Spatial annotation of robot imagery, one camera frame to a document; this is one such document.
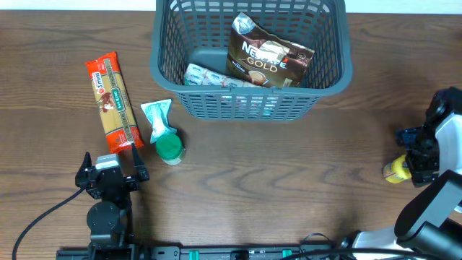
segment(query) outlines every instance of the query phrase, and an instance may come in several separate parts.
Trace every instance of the yellow container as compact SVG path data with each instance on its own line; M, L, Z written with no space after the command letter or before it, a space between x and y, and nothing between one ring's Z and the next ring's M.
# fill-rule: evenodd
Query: yellow container
M411 178L411 173L406 163L406 155L400 156L383 168L383 177L391 183L400 183Z

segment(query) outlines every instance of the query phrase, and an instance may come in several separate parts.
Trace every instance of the white wall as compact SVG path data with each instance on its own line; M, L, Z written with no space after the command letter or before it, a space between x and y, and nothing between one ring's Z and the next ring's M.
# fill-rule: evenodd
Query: white wall
M462 0L345 0L347 12L462 14ZM0 9L154 11L155 0L0 0Z

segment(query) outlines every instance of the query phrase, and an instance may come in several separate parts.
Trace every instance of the wooden floor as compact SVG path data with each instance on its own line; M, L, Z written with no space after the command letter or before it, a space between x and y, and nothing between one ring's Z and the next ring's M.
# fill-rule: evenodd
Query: wooden floor
M186 246L296 243L392 225L421 189L389 184L396 129L418 126L436 90L461 86L462 17L349 14L354 79L293 123L192 118L149 73L153 12L0 12L0 259L39 214L76 191L85 151L108 153L85 61L117 51L140 131L140 104L173 98L187 155L141 150L151 181L134 194L136 235ZM86 246L87 194L39 222L19 259ZM462 215L454 215L462 221Z

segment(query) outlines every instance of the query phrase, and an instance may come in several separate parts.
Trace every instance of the basket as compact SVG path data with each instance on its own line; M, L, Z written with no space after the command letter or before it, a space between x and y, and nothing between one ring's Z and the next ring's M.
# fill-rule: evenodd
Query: basket
M343 0L157 0L150 69L192 115L213 120L292 121L352 79ZM185 86L189 63L227 74L231 24L245 12L269 33L315 51L301 87Z

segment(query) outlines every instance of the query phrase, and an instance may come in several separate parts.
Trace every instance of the green bottle cap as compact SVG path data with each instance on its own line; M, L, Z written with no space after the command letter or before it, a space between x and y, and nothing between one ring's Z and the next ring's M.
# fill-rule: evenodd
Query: green bottle cap
M157 154L164 160L174 160L184 150L180 137L176 134L163 134L156 141Z

